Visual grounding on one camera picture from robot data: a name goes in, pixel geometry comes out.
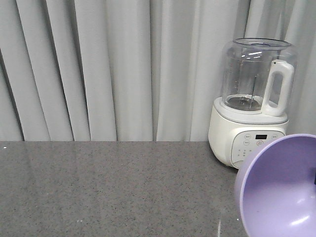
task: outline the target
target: digital display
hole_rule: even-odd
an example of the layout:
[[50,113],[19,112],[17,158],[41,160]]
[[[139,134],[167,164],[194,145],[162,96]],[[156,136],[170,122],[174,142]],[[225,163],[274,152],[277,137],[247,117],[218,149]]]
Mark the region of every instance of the digital display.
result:
[[256,139],[266,139],[266,138],[267,138],[267,135],[260,135],[260,134],[256,135]]

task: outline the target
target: kitchen appliance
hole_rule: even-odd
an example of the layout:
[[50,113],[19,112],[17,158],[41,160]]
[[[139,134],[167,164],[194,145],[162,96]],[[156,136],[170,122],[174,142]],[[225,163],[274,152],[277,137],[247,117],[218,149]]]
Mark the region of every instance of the kitchen appliance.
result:
[[235,201],[249,237],[316,236],[316,136],[264,144],[243,162]]
[[297,54],[285,41],[243,38],[225,46],[224,60],[208,139],[222,163],[239,168],[252,150],[285,135]]

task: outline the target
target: control panel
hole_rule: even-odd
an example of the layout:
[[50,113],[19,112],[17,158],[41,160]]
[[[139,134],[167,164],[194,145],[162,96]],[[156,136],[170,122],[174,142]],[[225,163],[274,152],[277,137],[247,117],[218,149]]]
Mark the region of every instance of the control panel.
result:
[[264,143],[285,136],[279,131],[252,130],[244,131],[234,138],[231,161],[234,167],[240,168],[244,159],[257,147]]

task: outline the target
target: bowl rim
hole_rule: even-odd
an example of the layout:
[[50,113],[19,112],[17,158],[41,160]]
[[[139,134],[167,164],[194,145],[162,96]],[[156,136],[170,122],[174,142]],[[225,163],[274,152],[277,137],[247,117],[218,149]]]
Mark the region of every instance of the bowl rim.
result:
[[266,151],[268,150],[270,147],[274,146],[275,144],[287,140],[287,139],[291,139],[291,138],[295,138],[295,137],[310,137],[310,138],[314,138],[316,139],[316,135],[313,134],[307,134],[307,133],[298,133],[298,134],[291,134],[291,135],[286,135],[284,137],[278,138],[276,140],[273,140],[272,142],[269,142],[266,144],[266,146],[264,146],[260,151],[257,151],[255,157],[253,158],[253,160],[250,162],[249,166],[246,169],[246,172],[243,176],[242,179],[242,184],[240,187],[240,193],[239,193],[239,211],[240,211],[240,217],[242,220],[242,224],[247,232],[247,234],[249,235],[249,237],[251,237],[250,233],[249,233],[249,229],[248,226],[246,224],[245,221],[245,216],[244,216],[244,208],[243,208],[243,196],[244,196],[244,191],[245,191],[245,186],[246,186],[246,180],[248,179],[249,173],[252,169],[252,167],[254,166],[254,164],[256,163],[256,161],[258,160],[258,158]]

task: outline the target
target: granite countertop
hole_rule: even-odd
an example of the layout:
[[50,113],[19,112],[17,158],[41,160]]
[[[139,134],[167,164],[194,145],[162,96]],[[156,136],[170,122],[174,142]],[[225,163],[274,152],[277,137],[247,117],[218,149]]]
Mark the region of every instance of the granite countertop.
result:
[[207,142],[0,142],[0,160],[0,236],[247,236]]

